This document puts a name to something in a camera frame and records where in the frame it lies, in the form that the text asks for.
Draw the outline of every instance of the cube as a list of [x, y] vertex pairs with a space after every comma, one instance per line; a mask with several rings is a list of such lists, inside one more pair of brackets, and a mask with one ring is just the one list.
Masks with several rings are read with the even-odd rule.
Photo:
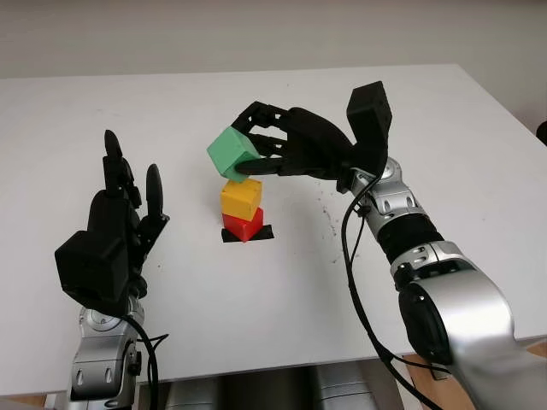
[[264, 212], [258, 208], [252, 220], [241, 220], [230, 215], [222, 215], [224, 227], [238, 237], [241, 242], [247, 242], [259, 232], [264, 223]]
[[222, 213], [241, 220], [252, 220], [262, 199], [262, 182], [246, 179], [228, 181], [221, 192]]
[[223, 177], [237, 182], [245, 181], [247, 175], [238, 173], [235, 170], [236, 165], [260, 158], [252, 142], [230, 126], [207, 148], [207, 153]]

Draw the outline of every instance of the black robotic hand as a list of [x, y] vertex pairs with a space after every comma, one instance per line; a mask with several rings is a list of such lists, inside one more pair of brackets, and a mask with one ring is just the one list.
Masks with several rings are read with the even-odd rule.
[[[233, 122], [265, 158], [238, 164], [246, 175], [277, 173], [334, 179], [337, 190], [351, 188], [355, 171], [381, 175], [387, 161], [387, 137], [391, 110], [381, 81], [353, 90], [346, 110], [356, 138], [350, 140], [334, 124], [303, 108], [284, 110], [253, 102]], [[250, 132], [254, 126], [274, 126], [287, 139]]]
[[136, 212], [140, 193], [112, 131], [104, 133], [104, 144], [106, 189], [91, 202], [87, 230], [72, 235], [55, 258], [65, 293], [88, 309], [120, 317], [127, 311], [130, 295], [146, 295], [143, 263], [169, 217], [163, 214], [157, 165], [150, 165], [146, 173], [148, 215], [140, 220]]

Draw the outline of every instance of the red cube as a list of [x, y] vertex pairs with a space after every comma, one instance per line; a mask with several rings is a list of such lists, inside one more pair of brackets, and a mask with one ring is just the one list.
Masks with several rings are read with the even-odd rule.
[[235, 216], [222, 214], [224, 227], [238, 237], [241, 242], [247, 242], [261, 230], [264, 223], [264, 211], [258, 208], [252, 220], [241, 220]]

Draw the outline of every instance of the white wall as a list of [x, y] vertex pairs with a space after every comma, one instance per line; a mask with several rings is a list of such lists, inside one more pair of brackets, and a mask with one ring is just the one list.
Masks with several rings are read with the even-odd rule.
[[457, 62], [547, 119], [547, 2], [0, 0], [0, 78]]

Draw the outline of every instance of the green cube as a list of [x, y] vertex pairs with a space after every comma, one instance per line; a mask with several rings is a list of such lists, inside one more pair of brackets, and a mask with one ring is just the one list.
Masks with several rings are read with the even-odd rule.
[[236, 182], [243, 182], [247, 179], [247, 175], [236, 171], [236, 165], [240, 162], [260, 158], [260, 154], [252, 142], [244, 134], [230, 126], [207, 148], [207, 153], [213, 160], [217, 171], [223, 177]]

